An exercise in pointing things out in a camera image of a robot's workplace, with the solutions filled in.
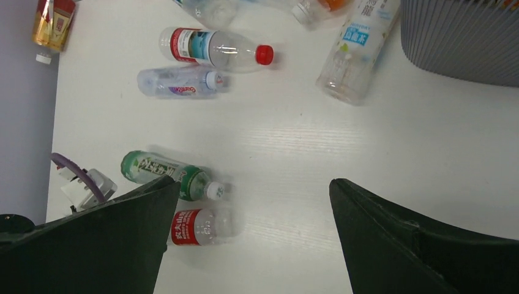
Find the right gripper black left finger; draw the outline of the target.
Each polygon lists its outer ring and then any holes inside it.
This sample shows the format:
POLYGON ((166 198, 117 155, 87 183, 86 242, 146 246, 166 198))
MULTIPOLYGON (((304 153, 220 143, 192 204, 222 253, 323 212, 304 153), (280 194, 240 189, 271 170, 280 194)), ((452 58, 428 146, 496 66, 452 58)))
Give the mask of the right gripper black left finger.
POLYGON ((1 292, 152 293, 179 188, 163 176, 29 233, 1 234, 1 292))

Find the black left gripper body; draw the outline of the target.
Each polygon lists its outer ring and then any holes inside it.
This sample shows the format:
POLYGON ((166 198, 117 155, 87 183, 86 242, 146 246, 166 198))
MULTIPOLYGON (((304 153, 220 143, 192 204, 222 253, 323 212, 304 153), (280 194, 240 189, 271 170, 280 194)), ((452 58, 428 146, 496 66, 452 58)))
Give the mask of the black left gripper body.
POLYGON ((0 219, 0 232, 2 235, 29 233, 35 229, 35 223, 22 215, 2 214, 0 219))

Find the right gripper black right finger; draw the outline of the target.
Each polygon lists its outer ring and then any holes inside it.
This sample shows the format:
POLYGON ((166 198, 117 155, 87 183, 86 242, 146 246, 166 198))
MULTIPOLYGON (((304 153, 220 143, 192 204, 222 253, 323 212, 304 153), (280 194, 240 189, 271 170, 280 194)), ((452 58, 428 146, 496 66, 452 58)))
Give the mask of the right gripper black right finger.
POLYGON ((518 241, 465 230, 348 179, 329 185, 354 293, 517 293, 518 241))

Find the green tea label bottle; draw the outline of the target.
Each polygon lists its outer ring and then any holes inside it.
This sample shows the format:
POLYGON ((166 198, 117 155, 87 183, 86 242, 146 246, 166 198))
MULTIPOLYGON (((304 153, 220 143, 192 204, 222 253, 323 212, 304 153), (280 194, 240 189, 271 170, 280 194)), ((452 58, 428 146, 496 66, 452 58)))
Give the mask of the green tea label bottle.
POLYGON ((121 161, 121 173, 129 181, 146 184, 161 176, 169 176, 180 184, 179 198, 187 202, 221 200, 225 186, 196 165, 163 157, 147 151, 131 151, 121 161))

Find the red label Nongfu water bottle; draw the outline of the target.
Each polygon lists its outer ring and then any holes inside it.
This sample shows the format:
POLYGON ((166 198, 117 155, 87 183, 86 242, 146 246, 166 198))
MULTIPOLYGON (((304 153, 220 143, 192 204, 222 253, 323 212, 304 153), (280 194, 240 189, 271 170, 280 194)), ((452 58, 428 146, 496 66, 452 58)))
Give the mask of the red label Nongfu water bottle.
POLYGON ((167 244, 212 246, 232 242, 244 229, 241 216, 231 208, 199 208, 175 213, 167 244))

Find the clear Ganten water bottle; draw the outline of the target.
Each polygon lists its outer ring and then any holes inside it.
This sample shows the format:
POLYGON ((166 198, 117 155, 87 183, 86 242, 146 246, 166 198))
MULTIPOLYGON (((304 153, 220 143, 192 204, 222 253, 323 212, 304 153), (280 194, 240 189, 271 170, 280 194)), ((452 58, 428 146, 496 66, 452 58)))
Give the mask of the clear Ganten water bottle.
POLYGON ((205 66, 145 69, 136 81, 142 94, 161 99, 209 99, 230 87, 227 76, 205 66))

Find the white blue label tea bottle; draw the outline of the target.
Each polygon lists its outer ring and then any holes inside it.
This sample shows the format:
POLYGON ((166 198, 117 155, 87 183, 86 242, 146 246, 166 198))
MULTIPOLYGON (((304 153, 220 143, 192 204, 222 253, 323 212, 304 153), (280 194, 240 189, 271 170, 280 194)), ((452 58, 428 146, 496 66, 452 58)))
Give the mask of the white blue label tea bottle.
POLYGON ((400 0, 359 1, 342 26, 316 85, 340 101, 360 104, 372 68, 400 12, 400 0))

